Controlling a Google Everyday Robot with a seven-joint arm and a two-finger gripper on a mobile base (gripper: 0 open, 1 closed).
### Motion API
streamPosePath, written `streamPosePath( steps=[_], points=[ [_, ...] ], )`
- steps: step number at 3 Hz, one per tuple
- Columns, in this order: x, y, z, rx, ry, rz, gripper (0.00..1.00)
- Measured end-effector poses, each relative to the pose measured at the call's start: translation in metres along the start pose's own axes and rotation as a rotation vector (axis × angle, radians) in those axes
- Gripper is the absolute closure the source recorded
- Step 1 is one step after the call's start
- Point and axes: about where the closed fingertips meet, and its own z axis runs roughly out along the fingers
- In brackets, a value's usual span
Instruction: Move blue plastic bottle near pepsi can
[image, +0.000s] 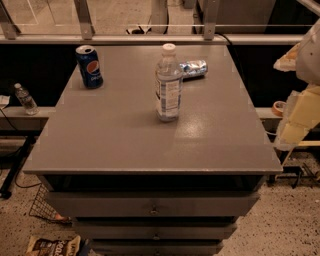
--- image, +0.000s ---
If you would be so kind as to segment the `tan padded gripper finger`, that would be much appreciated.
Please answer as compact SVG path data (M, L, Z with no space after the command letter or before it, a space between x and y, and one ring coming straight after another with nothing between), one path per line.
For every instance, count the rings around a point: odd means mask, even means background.
M277 128L275 148L291 150L320 123L320 86L309 84L302 92L292 91Z

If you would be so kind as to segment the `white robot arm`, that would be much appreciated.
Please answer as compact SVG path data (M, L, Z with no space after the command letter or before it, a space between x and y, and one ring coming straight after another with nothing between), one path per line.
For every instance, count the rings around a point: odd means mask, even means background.
M273 68L294 71L298 79L307 83L302 92L291 92L277 128L275 147L289 151L320 123L320 21L311 27L301 42L278 59Z

